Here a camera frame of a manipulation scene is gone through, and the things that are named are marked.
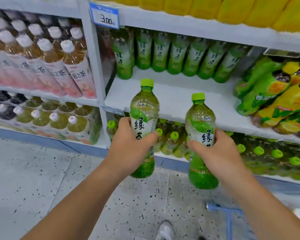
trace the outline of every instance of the hand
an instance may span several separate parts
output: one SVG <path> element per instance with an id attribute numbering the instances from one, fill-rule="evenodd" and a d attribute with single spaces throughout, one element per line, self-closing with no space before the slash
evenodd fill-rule
<path id="1" fill-rule="evenodd" d="M 147 151 L 158 140 L 158 133 L 137 140 L 131 130 L 131 119 L 123 117 L 119 121 L 119 128 L 112 139 L 112 143 L 103 164 L 117 170 L 122 179 L 126 178 L 143 163 Z"/>

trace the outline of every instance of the price tag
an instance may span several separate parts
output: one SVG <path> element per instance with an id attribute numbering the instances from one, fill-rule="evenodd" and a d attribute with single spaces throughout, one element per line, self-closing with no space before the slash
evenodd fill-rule
<path id="1" fill-rule="evenodd" d="M 119 29 L 119 9 L 90 2 L 92 20 L 95 24 Z"/>

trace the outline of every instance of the white sneaker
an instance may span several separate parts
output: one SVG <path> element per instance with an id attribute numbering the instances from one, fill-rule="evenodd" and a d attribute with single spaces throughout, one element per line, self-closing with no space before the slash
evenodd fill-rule
<path id="1" fill-rule="evenodd" d="M 168 221 L 163 221 L 158 229 L 155 240 L 172 240 L 172 225 Z"/>

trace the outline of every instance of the beverage bottle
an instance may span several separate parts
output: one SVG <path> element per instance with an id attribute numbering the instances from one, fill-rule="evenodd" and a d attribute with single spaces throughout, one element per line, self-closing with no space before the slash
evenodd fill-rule
<path id="1" fill-rule="evenodd" d="M 152 69 L 155 72 L 163 72 L 167 67 L 170 37 L 167 32 L 154 31 L 153 40 Z"/>
<path id="2" fill-rule="evenodd" d="M 206 49 L 209 46 L 209 41 L 204 38 L 195 38 L 192 40 L 189 48 L 188 55 L 182 69 L 182 73 L 186 76 L 194 76 L 197 74 L 199 64 L 201 62 Z"/>
<path id="3" fill-rule="evenodd" d="M 217 20 L 226 24 L 241 24 L 250 13 L 256 0 L 223 0 Z"/>
<path id="4" fill-rule="evenodd" d="M 228 43 L 223 41 L 214 41 L 204 58 L 201 67 L 198 71 L 198 76 L 201 79 L 207 80 L 212 77 L 217 68 L 219 61 L 227 51 Z"/>
<path id="5" fill-rule="evenodd" d="M 234 45 L 224 56 L 221 64 L 218 66 L 216 73 L 212 76 L 217 83 L 225 83 L 229 80 L 232 71 L 248 50 L 248 45 Z"/>
<path id="6" fill-rule="evenodd" d="M 204 104 L 203 92 L 192 94 L 192 107 L 185 116 L 185 129 L 189 140 L 196 140 L 207 147 L 214 143 L 216 116 L 207 105 Z M 219 185 L 218 179 L 205 166 L 203 160 L 195 152 L 191 152 L 190 182 L 199 189 L 214 189 Z"/>
<path id="7" fill-rule="evenodd" d="M 152 46 L 152 33 L 148 29 L 136 30 L 136 66 L 141 70 L 146 70 L 151 67 L 151 46 Z"/>
<path id="8" fill-rule="evenodd" d="M 63 63 L 83 96 L 88 99 L 95 99 L 97 97 L 96 88 L 86 55 L 76 51 L 71 40 L 62 41 L 61 47 L 65 52 Z"/>
<path id="9" fill-rule="evenodd" d="M 181 34 L 172 35 L 172 45 L 167 71 L 176 75 L 182 70 L 183 60 L 186 55 L 187 47 L 190 44 L 189 37 Z"/>
<path id="10" fill-rule="evenodd" d="M 267 100 L 275 98 L 290 85 L 291 74 L 300 68 L 297 62 L 288 62 L 282 70 L 270 72 L 256 82 L 253 89 L 241 99 L 237 112 L 243 116 L 251 115 Z"/>
<path id="11" fill-rule="evenodd" d="M 164 155 L 170 155 L 179 144 L 179 134 L 173 131 L 166 136 L 165 143 L 161 146 L 161 152 Z"/>
<path id="12" fill-rule="evenodd" d="M 52 44 L 47 39 L 41 39 L 37 44 L 43 51 L 41 60 L 44 66 L 52 74 L 61 88 L 73 98 L 82 97 L 82 93 L 63 64 L 64 53 L 54 50 Z"/>
<path id="13" fill-rule="evenodd" d="M 289 0 L 256 0 L 244 23 L 249 26 L 270 27 L 281 15 Z"/>
<path id="14" fill-rule="evenodd" d="M 140 86 L 140 92 L 132 99 L 130 105 L 131 129 L 137 140 L 154 132 L 159 112 L 159 101 L 152 92 L 153 80 L 144 78 Z M 141 166 L 131 176 L 146 178 L 153 173 L 154 169 L 155 158 L 151 147 Z"/>
<path id="15" fill-rule="evenodd" d="M 222 0 L 193 0 L 189 14 L 198 19 L 215 19 Z"/>

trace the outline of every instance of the supermarket shelf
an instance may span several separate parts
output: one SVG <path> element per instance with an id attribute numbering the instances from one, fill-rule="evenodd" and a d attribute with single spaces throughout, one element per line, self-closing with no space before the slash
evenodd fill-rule
<path id="1" fill-rule="evenodd" d="M 192 93 L 205 92 L 206 104 L 215 113 L 218 128 L 300 144 L 300 138 L 280 135 L 272 129 L 257 128 L 249 117 L 236 112 L 235 105 L 238 100 L 232 92 L 238 78 L 218 84 L 213 79 L 202 80 L 198 76 L 187 77 L 183 74 L 171 75 L 167 71 L 157 73 L 152 69 L 143 71 L 135 67 L 131 79 L 121 80 L 115 77 L 104 101 L 105 106 L 130 112 L 131 100 L 140 91 L 142 78 L 151 78 L 154 81 L 153 92 L 160 102 L 160 118 L 184 123 L 186 113 L 192 106 Z"/>
<path id="2" fill-rule="evenodd" d="M 8 92 L 18 92 L 18 93 L 22 93 L 25 95 L 42 97 L 45 99 L 55 99 L 55 100 L 61 100 L 61 101 L 65 101 L 65 102 L 73 102 L 73 103 L 77 103 L 77 104 L 90 105 L 90 106 L 94 106 L 94 107 L 98 106 L 97 98 L 94 98 L 94 99 L 84 98 L 84 97 L 74 98 L 74 97 L 70 97 L 68 95 L 60 97 L 60 96 L 54 95 L 53 93 L 50 93 L 50 92 L 42 92 L 39 90 L 27 90 L 27 89 L 23 89 L 23 88 L 12 88 L 12 87 L 5 87 L 5 86 L 0 86 L 0 90 L 4 90 L 4 91 L 8 91 Z"/>
<path id="3" fill-rule="evenodd" d="M 81 18 L 76 0 L 0 0 L 0 9 Z"/>
<path id="4" fill-rule="evenodd" d="M 249 27 L 244 24 L 223 24 L 216 20 L 177 16 L 162 11 L 152 12 L 111 1 L 91 1 L 119 7 L 120 25 L 300 52 L 300 33 L 276 32 L 270 28 Z"/>

